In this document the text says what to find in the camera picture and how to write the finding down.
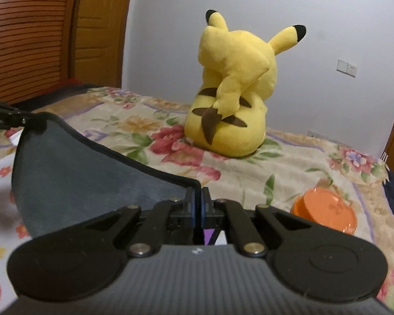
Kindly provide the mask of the purple and grey towel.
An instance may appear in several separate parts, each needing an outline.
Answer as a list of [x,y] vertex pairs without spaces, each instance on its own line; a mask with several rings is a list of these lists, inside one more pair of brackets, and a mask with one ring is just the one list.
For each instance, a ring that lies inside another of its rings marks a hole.
[[160,201],[194,190],[193,243],[204,241],[197,180],[159,171],[81,135],[61,118],[36,114],[23,129],[12,191],[30,234],[26,250],[127,250]]

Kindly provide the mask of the floral bed blanket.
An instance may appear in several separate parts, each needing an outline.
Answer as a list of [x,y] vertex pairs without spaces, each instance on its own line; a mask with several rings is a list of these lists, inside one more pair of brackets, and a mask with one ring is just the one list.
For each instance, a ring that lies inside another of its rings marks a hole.
[[288,211],[311,188],[337,193],[356,214],[356,235],[386,255],[389,273],[378,297],[394,311],[394,174],[386,162],[272,129],[253,155],[227,159],[183,140],[187,105],[110,87],[48,100],[43,109],[92,141],[152,168],[197,179],[214,198],[230,198],[245,208],[264,203]]

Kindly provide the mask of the wooden slatted headboard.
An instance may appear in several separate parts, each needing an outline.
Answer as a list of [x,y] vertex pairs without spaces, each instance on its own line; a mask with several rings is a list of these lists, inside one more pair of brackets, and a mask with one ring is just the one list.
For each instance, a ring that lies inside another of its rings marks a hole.
[[0,0],[0,101],[60,87],[70,75],[75,0]]

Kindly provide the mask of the orange lidded drink cup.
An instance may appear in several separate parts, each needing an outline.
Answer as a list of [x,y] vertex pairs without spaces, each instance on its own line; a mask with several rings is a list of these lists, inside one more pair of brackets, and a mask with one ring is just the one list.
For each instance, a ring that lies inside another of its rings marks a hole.
[[354,235],[357,217],[344,199],[329,189],[314,187],[296,198],[290,212],[313,223]]

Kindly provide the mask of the white fruit print cloth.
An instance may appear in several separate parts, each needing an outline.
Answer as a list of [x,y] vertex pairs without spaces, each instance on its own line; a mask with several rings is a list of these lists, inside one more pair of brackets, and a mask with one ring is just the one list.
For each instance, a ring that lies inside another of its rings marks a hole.
[[10,154],[0,159],[0,313],[17,298],[7,273],[8,259],[13,250],[30,240],[11,188],[14,158]]

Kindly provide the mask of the yellow Pikachu plush toy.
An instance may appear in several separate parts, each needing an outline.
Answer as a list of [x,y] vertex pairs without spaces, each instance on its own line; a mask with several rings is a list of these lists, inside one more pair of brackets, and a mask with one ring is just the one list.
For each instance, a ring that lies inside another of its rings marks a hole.
[[269,41],[245,30],[231,31],[221,13],[209,9],[198,46],[202,85],[188,111],[186,139],[230,158],[255,152],[265,140],[266,100],[277,82],[280,53],[307,33],[297,24]]

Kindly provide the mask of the wooden door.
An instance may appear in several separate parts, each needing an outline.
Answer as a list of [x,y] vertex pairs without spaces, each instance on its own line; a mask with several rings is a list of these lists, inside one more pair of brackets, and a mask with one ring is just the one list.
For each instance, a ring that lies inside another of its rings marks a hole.
[[95,85],[121,87],[130,0],[75,0],[70,76]]

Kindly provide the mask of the white wall switch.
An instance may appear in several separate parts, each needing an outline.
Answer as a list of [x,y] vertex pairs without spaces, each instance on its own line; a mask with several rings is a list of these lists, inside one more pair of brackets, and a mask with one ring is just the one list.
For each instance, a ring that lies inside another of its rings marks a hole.
[[356,77],[357,67],[351,63],[347,63],[344,60],[337,60],[337,71],[341,72],[345,75],[349,75],[350,77]]

